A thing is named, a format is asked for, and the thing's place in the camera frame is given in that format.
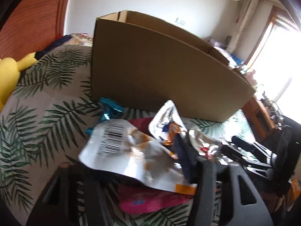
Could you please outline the white orange snack packet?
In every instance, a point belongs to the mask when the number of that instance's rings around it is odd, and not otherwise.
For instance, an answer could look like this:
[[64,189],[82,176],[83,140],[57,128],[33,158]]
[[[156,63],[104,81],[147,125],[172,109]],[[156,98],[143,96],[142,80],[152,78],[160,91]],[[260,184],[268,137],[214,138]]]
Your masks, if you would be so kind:
[[79,161],[88,168],[120,174],[148,187],[194,195],[176,155],[124,119],[97,124]]

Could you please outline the white red-label snack packet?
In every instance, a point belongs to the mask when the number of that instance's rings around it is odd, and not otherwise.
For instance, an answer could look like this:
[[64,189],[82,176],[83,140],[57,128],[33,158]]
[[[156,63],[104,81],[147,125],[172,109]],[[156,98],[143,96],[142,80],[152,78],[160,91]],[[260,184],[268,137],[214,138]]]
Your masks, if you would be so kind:
[[150,134],[165,146],[171,146],[176,134],[186,137],[187,129],[172,100],[168,100],[148,125]]

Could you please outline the wooden low cabinet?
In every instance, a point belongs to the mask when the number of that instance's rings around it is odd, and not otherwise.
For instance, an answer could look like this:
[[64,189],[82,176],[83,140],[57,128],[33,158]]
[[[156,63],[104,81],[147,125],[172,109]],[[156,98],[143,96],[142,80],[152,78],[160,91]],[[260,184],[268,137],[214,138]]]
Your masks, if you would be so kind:
[[282,129],[282,121],[275,113],[273,102],[257,99],[255,95],[242,107],[257,142],[267,140]]

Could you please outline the silver foil snack packet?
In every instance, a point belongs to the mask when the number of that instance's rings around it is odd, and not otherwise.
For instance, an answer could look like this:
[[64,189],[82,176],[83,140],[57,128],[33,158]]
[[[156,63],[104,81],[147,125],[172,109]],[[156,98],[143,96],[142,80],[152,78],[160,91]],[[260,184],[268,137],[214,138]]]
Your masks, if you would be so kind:
[[192,147],[200,156],[208,160],[214,159],[221,147],[226,144],[225,140],[212,138],[199,129],[190,129],[188,135]]

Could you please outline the magenta snack packet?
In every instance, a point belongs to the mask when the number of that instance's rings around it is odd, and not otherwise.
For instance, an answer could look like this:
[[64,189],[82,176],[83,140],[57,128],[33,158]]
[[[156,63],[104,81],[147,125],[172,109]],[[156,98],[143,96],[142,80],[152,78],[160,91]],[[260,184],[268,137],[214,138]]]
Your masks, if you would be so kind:
[[147,130],[151,120],[148,117],[127,122],[129,149],[123,153],[127,164],[122,165],[121,174],[134,181],[122,183],[118,198],[121,210],[128,214],[149,213],[186,203],[196,191],[196,186],[185,180],[177,160]]

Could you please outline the blue foil snack packet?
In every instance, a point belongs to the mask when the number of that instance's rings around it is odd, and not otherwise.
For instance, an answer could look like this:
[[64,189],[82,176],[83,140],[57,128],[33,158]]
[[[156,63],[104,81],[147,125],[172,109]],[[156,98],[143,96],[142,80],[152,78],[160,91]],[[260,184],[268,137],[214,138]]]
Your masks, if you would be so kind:
[[100,98],[100,106],[102,110],[98,119],[98,123],[93,127],[88,127],[85,131],[85,134],[91,135],[94,128],[98,124],[112,119],[120,119],[125,112],[125,108],[122,105],[104,96]]

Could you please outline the wooden framed window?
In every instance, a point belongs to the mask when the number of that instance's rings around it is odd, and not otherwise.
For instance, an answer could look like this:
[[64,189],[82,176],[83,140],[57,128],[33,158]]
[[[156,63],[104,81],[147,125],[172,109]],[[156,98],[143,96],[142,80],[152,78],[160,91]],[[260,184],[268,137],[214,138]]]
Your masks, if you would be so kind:
[[300,30],[284,10],[272,8],[247,66],[257,99],[267,99],[300,122]]

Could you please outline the yellow Pikachu plush toy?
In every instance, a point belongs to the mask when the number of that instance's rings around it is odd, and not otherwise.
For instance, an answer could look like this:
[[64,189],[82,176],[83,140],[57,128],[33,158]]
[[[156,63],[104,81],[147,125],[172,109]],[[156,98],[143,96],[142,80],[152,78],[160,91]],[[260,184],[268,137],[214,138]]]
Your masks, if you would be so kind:
[[38,60],[35,58],[35,52],[27,54],[24,58],[16,61],[11,57],[1,59],[0,63],[0,97],[2,111],[11,93],[17,86],[21,72],[26,70]]

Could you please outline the brown cardboard box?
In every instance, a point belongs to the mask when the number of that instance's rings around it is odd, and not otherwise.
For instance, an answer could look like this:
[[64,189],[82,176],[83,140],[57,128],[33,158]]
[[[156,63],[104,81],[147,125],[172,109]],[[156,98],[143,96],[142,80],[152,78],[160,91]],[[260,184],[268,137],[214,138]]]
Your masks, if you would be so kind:
[[97,18],[91,97],[149,111],[172,100],[183,117],[226,121],[255,90],[218,50],[180,27],[135,11]]

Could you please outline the floral quilt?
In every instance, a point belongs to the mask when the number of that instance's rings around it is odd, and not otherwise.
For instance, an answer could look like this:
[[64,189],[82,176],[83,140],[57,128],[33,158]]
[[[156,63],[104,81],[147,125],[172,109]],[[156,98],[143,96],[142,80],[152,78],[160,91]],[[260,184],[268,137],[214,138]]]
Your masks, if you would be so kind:
[[72,33],[70,40],[63,43],[64,45],[82,45],[91,47],[93,46],[93,35],[87,33]]

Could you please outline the patterned window curtain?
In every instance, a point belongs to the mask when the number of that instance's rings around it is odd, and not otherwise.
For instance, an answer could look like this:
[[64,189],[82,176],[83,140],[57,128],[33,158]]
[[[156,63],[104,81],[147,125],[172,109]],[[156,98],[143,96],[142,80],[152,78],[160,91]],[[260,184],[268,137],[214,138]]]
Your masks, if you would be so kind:
[[259,0],[244,0],[243,1],[243,5],[241,7],[240,14],[238,17],[237,27],[236,27],[234,34],[231,37],[231,40],[227,47],[227,51],[230,54],[236,50],[236,48],[238,46],[238,42],[240,40],[240,37],[243,34],[244,29],[247,27],[247,25],[251,21],[252,16],[254,15],[254,12],[258,5],[258,2],[259,2]]

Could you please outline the white wall switch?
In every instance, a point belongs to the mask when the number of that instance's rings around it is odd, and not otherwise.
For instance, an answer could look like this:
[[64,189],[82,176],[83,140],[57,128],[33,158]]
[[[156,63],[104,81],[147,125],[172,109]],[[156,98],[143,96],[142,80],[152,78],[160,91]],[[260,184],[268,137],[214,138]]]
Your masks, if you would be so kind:
[[181,18],[177,18],[177,19],[175,20],[175,22],[178,23],[178,24],[181,24],[181,25],[184,25],[184,24],[185,24],[185,21],[182,20]]

